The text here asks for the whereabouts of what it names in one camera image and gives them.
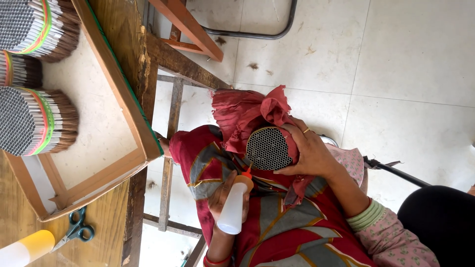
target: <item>cardboard box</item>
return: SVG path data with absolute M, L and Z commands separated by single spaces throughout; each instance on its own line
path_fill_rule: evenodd
M 77 141 L 56 154 L 5 152 L 42 222 L 89 204 L 163 154 L 87 1 L 74 4 L 83 22 L 78 48 L 43 63 L 43 87 L 61 89 L 78 109 Z

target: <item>green scissors handle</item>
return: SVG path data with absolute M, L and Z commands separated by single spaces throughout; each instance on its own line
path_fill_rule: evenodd
M 79 214 L 79 220 L 74 220 L 74 214 Z M 94 238 L 94 229 L 90 225 L 84 225 L 84 219 L 86 218 L 86 207 L 71 212 L 69 214 L 69 229 L 66 232 L 68 239 L 79 238 L 82 242 L 88 242 Z M 84 237 L 84 231 L 89 232 L 89 237 Z

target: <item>scissors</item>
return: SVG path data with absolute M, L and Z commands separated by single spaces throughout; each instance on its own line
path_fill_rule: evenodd
M 74 214 L 79 214 L 79 220 L 74 220 Z M 66 235 L 56 244 L 53 248 L 53 251 L 57 250 L 58 248 L 62 247 L 68 241 L 79 238 L 82 242 L 88 242 L 92 238 L 94 238 L 94 229 L 90 225 L 84 225 L 84 219 L 86 218 L 86 206 L 82 207 L 79 210 L 73 211 L 69 214 L 69 229 L 66 232 Z M 89 237 L 84 237 L 84 231 L 89 232 Z

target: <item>plastic bottle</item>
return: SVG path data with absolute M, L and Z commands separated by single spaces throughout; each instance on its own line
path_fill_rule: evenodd
M 0 249 L 0 262 L 2 266 L 24 267 L 50 252 L 54 246 L 53 234 L 47 230 L 40 230 Z
M 242 175 L 236 176 L 231 191 L 224 203 L 223 210 L 219 216 L 216 225 L 221 231 L 230 235 L 237 235 L 241 232 L 242 227 L 242 204 L 243 195 L 251 192 L 254 187 L 252 182 L 251 168 Z

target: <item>green striped cuff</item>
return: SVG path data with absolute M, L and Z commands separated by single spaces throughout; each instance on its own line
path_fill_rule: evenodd
M 384 206 L 377 201 L 372 200 L 371 205 L 363 211 L 361 214 L 356 215 L 353 218 L 349 218 L 346 221 L 351 226 L 354 232 L 366 230 L 371 225 L 374 225 L 384 215 Z

